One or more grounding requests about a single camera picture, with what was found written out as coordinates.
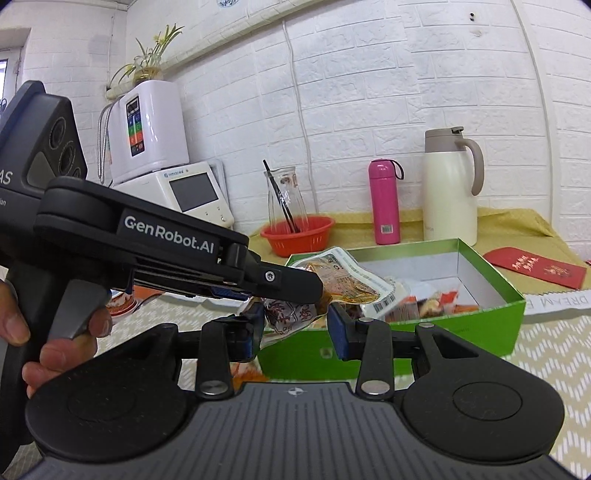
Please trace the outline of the clear glass carafe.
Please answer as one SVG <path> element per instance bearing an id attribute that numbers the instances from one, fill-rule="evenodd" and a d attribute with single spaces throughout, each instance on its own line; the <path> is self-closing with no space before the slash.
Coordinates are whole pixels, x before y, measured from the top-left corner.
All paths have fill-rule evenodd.
<path id="1" fill-rule="evenodd" d="M 298 186 L 297 171 L 294 167 L 283 167 L 271 169 L 277 185 L 283 194 L 287 206 L 290 208 L 291 215 L 294 217 L 294 222 L 297 223 L 298 229 L 301 231 L 308 229 L 308 213 L 305 209 L 304 198 L 301 196 L 300 186 Z M 273 192 L 273 187 L 270 180 L 267 179 L 266 169 L 264 170 L 267 185 L 267 206 L 269 206 L 269 225 L 286 221 L 283 216 L 283 211 L 277 203 L 276 194 Z"/>

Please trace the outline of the red plastic basket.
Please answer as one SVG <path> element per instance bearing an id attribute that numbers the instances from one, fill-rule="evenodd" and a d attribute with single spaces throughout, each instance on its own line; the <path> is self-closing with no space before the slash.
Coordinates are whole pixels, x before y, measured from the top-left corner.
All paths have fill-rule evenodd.
<path id="1" fill-rule="evenodd" d="M 329 235 L 335 219 L 329 216 L 308 216 L 308 229 L 300 233 L 290 231 L 287 222 L 266 225 L 260 236 L 270 243 L 270 248 L 277 256 L 287 258 L 290 255 L 314 253 L 325 250 L 329 245 Z"/>

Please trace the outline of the white water purifier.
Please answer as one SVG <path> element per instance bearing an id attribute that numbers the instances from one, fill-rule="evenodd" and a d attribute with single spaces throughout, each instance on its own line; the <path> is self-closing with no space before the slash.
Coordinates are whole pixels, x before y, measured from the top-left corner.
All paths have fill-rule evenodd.
<path id="1" fill-rule="evenodd" d="M 178 87 L 148 80 L 114 103 L 108 120 L 115 185 L 189 162 Z"/>

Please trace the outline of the cream thermal jug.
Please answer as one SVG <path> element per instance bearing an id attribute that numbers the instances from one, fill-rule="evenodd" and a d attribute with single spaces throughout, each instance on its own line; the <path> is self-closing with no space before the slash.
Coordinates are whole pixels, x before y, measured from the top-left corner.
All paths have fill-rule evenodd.
<path id="1" fill-rule="evenodd" d="M 480 145 L 462 126 L 425 133 L 423 225 L 426 240 L 460 239 L 477 243 L 478 206 L 485 180 Z"/>

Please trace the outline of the beige chevron table mat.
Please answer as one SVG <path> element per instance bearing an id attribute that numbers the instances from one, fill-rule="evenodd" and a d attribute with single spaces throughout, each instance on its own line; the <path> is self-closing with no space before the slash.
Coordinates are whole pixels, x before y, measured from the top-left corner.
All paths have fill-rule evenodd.
<path id="1" fill-rule="evenodd" d="M 167 295 L 144 303 L 116 321 L 111 334 L 98 341 L 98 352 L 122 343 L 156 324 L 172 321 L 183 331 L 235 312 L 211 302 Z M 565 406 L 565 421 L 551 455 L 579 478 L 590 476 L 590 318 L 526 323 L 514 352 L 506 360 L 551 384 Z"/>

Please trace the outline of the black chopsticks pair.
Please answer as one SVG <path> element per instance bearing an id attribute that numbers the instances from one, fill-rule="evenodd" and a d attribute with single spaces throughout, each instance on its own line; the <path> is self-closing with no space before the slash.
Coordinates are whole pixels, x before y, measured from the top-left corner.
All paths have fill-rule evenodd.
<path id="1" fill-rule="evenodd" d="M 280 208 L 283 211 L 283 216 L 286 218 L 288 227 L 290 227 L 290 232 L 300 233 L 301 230 L 298 229 L 297 223 L 294 222 L 294 217 L 293 215 L 291 215 L 290 208 L 287 206 L 287 202 L 283 198 L 283 194 L 280 191 L 280 187 L 279 185 L 277 185 L 276 179 L 274 179 L 273 174 L 270 170 L 270 166 L 269 164 L 267 164 L 266 159 L 263 159 L 263 166 L 264 168 L 266 168 L 267 179 L 270 180 L 270 184 L 273 187 L 273 192 L 276 194 L 277 203 L 280 205 Z"/>

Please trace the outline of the pink thermos bottle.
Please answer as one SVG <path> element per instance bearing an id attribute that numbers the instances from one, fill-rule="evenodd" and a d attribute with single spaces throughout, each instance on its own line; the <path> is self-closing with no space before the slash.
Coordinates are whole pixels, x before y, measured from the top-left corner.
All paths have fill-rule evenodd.
<path id="1" fill-rule="evenodd" d="M 404 178 L 404 169 L 396 160 L 376 159 L 370 162 L 370 200 L 377 245 L 401 242 L 398 183 Z"/>

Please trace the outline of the potted green plant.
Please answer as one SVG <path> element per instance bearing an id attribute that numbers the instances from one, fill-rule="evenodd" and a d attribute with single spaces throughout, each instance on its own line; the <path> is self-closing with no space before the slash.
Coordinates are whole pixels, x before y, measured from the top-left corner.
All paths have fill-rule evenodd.
<path id="1" fill-rule="evenodd" d="M 112 88 L 123 81 L 130 81 L 133 86 L 136 86 L 144 81 L 158 79 L 162 73 L 162 56 L 172 41 L 182 34 L 182 30 L 183 26 L 178 26 L 176 23 L 167 25 L 163 31 L 153 37 L 153 44 L 149 47 L 145 47 L 136 38 L 140 52 L 130 63 L 122 65 L 114 72 L 107 87 Z"/>

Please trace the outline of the green cardboard box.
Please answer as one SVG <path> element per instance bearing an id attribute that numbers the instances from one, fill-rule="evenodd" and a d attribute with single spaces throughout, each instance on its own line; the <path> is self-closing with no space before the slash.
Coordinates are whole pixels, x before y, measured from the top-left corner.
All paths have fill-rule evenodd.
<path id="1" fill-rule="evenodd" d="M 459 239 L 349 249 L 361 267 L 385 280 L 399 280 L 408 291 L 421 284 L 437 293 L 455 292 L 452 312 L 431 321 L 497 356 L 512 353 L 525 300 L 490 263 Z M 259 351 L 267 378 L 286 381 L 345 381 L 361 363 L 339 360 L 325 326 L 318 323 L 277 339 Z"/>

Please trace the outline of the white printed snack packet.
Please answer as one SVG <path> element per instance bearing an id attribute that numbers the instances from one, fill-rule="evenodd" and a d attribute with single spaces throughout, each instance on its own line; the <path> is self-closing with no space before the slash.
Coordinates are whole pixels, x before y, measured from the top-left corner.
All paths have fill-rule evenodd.
<path id="1" fill-rule="evenodd" d="M 290 266 L 317 274 L 324 293 L 321 300 L 311 305 L 264 301 L 263 348 L 304 330 L 325 330 L 329 305 L 341 306 L 353 319 L 384 320 L 408 296 L 401 282 L 387 281 L 363 268 L 341 247 L 294 261 Z"/>

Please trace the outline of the red envelope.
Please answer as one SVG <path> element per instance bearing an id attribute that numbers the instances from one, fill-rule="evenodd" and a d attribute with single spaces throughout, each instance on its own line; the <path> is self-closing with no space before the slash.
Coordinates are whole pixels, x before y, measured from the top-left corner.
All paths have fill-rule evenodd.
<path id="1" fill-rule="evenodd" d="M 586 268 L 561 262 L 540 254 L 515 247 L 502 247 L 484 255 L 496 267 L 573 290 L 580 290 L 586 277 Z"/>

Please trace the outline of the white machine with screen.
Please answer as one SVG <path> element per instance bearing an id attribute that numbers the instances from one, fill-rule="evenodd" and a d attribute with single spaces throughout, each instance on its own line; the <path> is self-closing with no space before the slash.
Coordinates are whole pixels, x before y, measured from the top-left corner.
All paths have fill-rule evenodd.
<path id="1" fill-rule="evenodd" d="M 123 182 L 115 189 L 224 228 L 231 229 L 235 224 L 207 162 L 148 173 Z"/>

